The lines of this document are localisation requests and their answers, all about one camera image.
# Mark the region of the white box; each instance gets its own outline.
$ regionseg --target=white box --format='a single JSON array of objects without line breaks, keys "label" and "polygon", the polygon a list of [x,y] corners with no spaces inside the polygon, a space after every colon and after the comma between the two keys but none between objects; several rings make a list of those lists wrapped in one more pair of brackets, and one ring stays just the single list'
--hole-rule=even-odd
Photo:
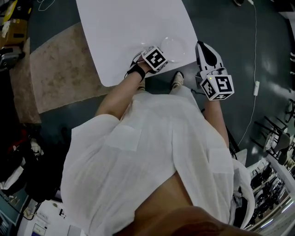
[{"label": "white box", "polygon": [[229,75],[207,75],[200,85],[210,101],[225,100],[235,93]]},{"label": "white box", "polygon": [[149,64],[153,71],[160,71],[168,64],[162,51],[157,46],[151,46],[148,50],[142,52],[142,58]]}]

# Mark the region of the cardboard box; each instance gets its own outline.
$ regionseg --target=cardboard box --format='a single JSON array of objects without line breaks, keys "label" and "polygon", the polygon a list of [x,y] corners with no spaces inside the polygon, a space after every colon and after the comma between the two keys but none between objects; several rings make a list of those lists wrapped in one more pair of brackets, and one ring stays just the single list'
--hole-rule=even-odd
[{"label": "cardboard box", "polygon": [[24,44],[27,40],[28,22],[21,19],[11,19],[9,30],[5,38],[0,35],[0,48],[4,46],[12,46]]},{"label": "cardboard box", "polygon": [[22,19],[28,21],[32,12],[32,7],[33,1],[31,0],[15,0],[7,8],[3,23],[10,19]]}]

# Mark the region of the chair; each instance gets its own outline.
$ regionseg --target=chair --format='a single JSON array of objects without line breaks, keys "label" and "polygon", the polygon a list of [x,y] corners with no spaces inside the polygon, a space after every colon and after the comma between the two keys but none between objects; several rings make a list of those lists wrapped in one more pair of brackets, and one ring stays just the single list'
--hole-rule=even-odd
[{"label": "chair", "polygon": [[[259,125],[260,127],[262,127],[263,129],[269,131],[268,134],[272,133],[278,136],[277,139],[275,139],[274,141],[277,143],[277,145],[273,148],[271,147],[270,150],[265,150],[268,154],[270,154],[271,156],[273,156],[275,159],[278,160],[279,164],[283,165],[287,159],[287,152],[290,146],[290,134],[284,133],[283,131],[287,128],[287,125],[280,120],[279,118],[276,118],[280,123],[283,124],[283,127],[280,128],[279,126],[277,126],[276,124],[274,124],[269,118],[267,118],[266,116],[264,116],[264,118],[271,124],[272,129],[262,125],[261,123],[258,123],[255,121],[256,125]],[[265,140],[267,140],[267,136],[264,132],[261,132],[262,136],[264,137]],[[258,143],[255,139],[250,138],[252,142],[254,142],[257,146],[259,146],[260,148],[264,149],[265,146],[261,145],[260,143]]]},{"label": "chair", "polygon": [[291,108],[291,111],[290,111],[290,112],[289,112],[289,111],[286,111],[286,112],[285,112],[286,115],[290,114],[289,119],[286,119],[286,120],[285,120],[287,123],[289,123],[289,121],[292,119],[292,117],[295,118],[295,101],[292,100],[292,99],[290,99],[290,101],[292,102],[292,108]]},{"label": "chair", "polygon": [[295,166],[290,170],[291,175],[295,178]]}]

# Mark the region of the dark floor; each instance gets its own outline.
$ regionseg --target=dark floor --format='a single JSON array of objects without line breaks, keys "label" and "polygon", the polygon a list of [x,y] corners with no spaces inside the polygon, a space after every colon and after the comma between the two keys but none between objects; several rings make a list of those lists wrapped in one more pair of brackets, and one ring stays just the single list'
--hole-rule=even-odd
[{"label": "dark floor", "polygon": [[[183,0],[183,3],[198,39],[221,55],[233,77],[236,93],[221,104],[225,123],[239,142],[250,121],[254,102],[254,7],[247,2],[242,7],[236,7],[232,0]],[[56,1],[45,12],[38,12],[38,4],[35,4],[29,23],[31,51],[80,21],[75,0]],[[289,22],[276,12],[270,0],[256,1],[256,9],[256,80],[260,81],[260,90],[253,121],[261,120],[263,116],[283,119],[288,98],[295,98],[295,94],[289,92],[294,80],[289,74],[289,53],[294,39]],[[198,70],[196,63],[181,68],[188,87],[195,88],[194,75]],[[170,71],[148,79],[147,91],[168,93],[174,73]],[[205,97],[196,95],[195,98],[202,108]],[[61,139],[60,129],[63,126],[71,129],[92,118],[102,99],[92,98],[41,114],[42,135],[48,142],[57,142]],[[291,134],[294,134],[294,125],[291,127]],[[252,123],[241,142],[240,148],[248,149],[247,165],[257,162],[262,156],[249,141],[250,135],[257,138],[258,134],[259,130]]]}]

